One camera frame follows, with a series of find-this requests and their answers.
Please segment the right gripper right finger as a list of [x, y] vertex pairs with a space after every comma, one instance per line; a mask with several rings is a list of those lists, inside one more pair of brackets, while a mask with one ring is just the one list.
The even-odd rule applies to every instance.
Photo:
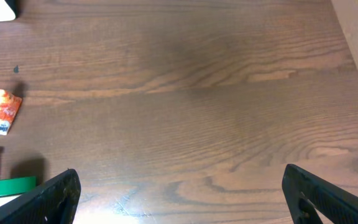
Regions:
[[282, 190], [295, 224], [358, 223], [358, 197], [298, 167], [287, 164]]

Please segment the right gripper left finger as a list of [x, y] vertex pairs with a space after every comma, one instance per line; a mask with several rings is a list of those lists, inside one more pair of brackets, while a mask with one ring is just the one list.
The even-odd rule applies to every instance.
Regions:
[[81, 194], [79, 176], [67, 169], [0, 207], [0, 224], [72, 224]]

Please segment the green lid jar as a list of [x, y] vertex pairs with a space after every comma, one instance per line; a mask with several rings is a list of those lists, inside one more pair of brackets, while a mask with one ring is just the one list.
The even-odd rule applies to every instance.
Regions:
[[36, 187], [36, 176], [0, 180], [0, 207]]

